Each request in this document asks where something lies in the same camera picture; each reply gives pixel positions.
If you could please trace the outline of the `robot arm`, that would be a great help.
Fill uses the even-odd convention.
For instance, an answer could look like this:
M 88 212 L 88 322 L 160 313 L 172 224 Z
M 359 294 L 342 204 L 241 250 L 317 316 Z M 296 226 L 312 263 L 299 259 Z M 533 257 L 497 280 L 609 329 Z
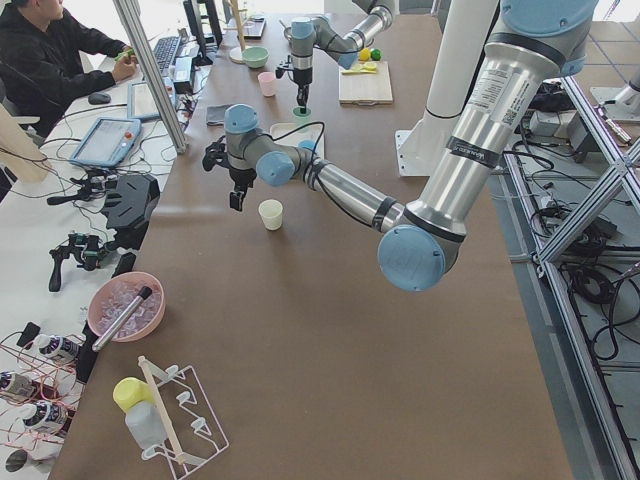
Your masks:
M 434 286 L 454 265 L 465 220 L 533 100 L 550 78 L 578 73 L 592 1 L 454 1 L 444 26 L 428 96 L 445 128 L 417 154 L 440 154 L 421 195 L 400 204 L 321 158 L 310 147 L 281 145 L 260 129 L 256 111 L 226 110 L 223 137 L 203 166 L 234 180 L 230 205 L 240 209 L 255 179 L 279 187 L 301 180 L 339 209 L 381 233 L 377 259 L 386 279 L 406 291 Z
M 315 49 L 324 51 L 343 69 L 351 68 L 358 60 L 359 52 L 370 45 L 376 35 L 387 30 L 395 16 L 395 2 L 387 0 L 354 1 L 367 17 L 349 32 L 340 35 L 327 17 L 299 16 L 290 24 L 290 53 L 276 68 L 276 77 L 286 72 L 292 74 L 297 85 L 297 105 L 307 112 L 309 87 L 313 81 L 313 54 Z

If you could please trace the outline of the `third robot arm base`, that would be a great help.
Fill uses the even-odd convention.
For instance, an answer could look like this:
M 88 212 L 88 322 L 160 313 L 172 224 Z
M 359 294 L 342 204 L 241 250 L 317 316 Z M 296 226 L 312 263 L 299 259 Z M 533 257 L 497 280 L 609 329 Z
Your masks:
M 639 71 L 621 88 L 591 87 L 590 93 L 605 115 L 622 122 L 639 122 Z

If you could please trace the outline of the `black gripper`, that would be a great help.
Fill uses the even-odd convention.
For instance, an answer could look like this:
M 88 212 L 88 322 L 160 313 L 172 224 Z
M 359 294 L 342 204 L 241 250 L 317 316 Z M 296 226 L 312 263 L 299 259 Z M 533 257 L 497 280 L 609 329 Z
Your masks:
M 226 169 L 234 182 L 234 190 L 229 193 L 230 208 L 242 212 L 246 192 L 254 186 L 254 181 L 257 177 L 256 172 L 251 168 L 234 166 L 231 163 L 224 141 L 214 141 L 205 148 L 202 159 L 204 171 L 211 172 L 216 166 Z
M 313 80 L 313 61 L 311 56 L 289 55 L 276 67 L 276 77 L 282 78 L 286 72 L 293 75 L 293 82 L 298 86 L 297 104 L 302 106 L 302 113 L 307 112 L 309 85 Z

